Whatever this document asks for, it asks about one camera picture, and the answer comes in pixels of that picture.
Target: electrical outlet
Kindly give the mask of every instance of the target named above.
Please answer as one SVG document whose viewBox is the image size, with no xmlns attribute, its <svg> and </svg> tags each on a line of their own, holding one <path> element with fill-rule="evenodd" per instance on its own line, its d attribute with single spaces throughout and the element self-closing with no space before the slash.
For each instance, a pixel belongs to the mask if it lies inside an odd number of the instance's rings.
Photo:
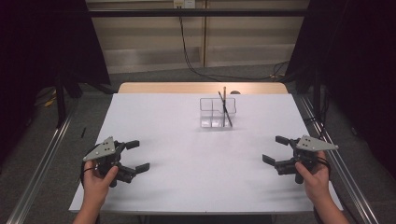
<svg viewBox="0 0 396 224">
<path fill-rule="evenodd" d="M 184 8 L 184 0 L 174 0 L 174 8 Z"/>
<path fill-rule="evenodd" d="M 195 8 L 195 0 L 184 0 L 184 8 Z"/>
</svg>

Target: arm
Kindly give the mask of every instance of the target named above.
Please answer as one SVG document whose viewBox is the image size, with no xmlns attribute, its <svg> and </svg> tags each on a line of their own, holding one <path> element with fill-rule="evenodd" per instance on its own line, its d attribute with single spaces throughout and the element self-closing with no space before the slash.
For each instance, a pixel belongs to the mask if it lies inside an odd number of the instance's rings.
<svg viewBox="0 0 396 224">
<path fill-rule="evenodd" d="M 318 152 L 318 157 L 325 159 L 323 151 Z M 297 171 L 304 178 L 305 192 L 314 206 L 323 223 L 344 224 L 349 223 L 342 212 L 335 205 L 329 192 L 329 170 L 325 165 L 318 164 L 309 172 L 301 163 L 295 164 Z"/>
<path fill-rule="evenodd" d="M 85 162 L 85 170 L 92 167 L 94 167 L 93 161 Z M 118 169 L 117 166 L 113 166 L 105 177 L 101 177 L 98 171 L 93 169 L 84 173 L 84 199 L 73 223 L 95 223 L 100 208 L 105 202 L 108 187 L 116 177 Z"/>
</svg>

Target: white table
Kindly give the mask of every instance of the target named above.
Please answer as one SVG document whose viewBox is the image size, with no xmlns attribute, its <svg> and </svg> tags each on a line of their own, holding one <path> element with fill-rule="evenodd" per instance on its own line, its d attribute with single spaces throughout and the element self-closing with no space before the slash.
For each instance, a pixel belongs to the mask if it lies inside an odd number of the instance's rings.
<svg viewBox="0 0 396 224">
<path fill-rule="evenodd" d="M 119 93 L 113 96 L 97 142 L 110 135 L 120 142 L 139 140 L 124 150 L 127 167 L 150 162 L 150 170 L 131 184 L 118 181 L 102 211 L 136 215 L 274 214 L 312 211 L 304 186 L 294 175 L 278 175 L 262 162 L 292 156 L 276 135 L 307 134 L 289 94 L 233 95 L 237 113 L 232 129 L 200 127 L 199 100 L 214 94 Z M 335 196 L 333 199 L 342 209 Z M 69 210 L 81 206 L 79 186 Z"/>
</svg>

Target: human hand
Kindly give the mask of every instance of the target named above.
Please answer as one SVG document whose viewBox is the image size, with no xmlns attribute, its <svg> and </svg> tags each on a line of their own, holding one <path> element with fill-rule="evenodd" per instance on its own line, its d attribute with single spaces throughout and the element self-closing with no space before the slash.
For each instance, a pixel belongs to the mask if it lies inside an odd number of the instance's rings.
<svg viewBox="0 0 396 224">
<path fill-rule="evenodd" d="M 323 151 L 319 151 L 317 156 L 326 159 Z M 306 196 L 313 204 L 332 199 L 329 192 L 329 169 L 325 165 L 319 163 L 311 172 L 300 162 L 296 162 L 295 167 L 304 178 Z"/>
<path fill-rule="evenodd" d="M 93 161 L 85 162 L 83 205 L 86 204 L 100 209 L 105 202 L 110 183 L 116 177 L 119 168 L 117 166 L 111 167 L 107 175 L 102 177 L 99 171 L 90 169 L 95 165 Z"/>
</svg>

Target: transparent cup holder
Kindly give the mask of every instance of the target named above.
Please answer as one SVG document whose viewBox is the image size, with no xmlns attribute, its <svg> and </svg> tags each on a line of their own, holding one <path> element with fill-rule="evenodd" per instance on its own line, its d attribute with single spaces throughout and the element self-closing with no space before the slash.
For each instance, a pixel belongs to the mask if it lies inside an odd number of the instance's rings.
<svg viewBox="0 0 396 224">
<path fill-rule="evenodd" d="M 236 114 L 235 99 L 227 98 L 225 107 L 228 115 L 224 113 L 223 102 L 220 98 L 202 98 L 200 100 L 201 108 L 201 127 L 203 128 L 223 128 L 232 127 Z"/>
</svg>

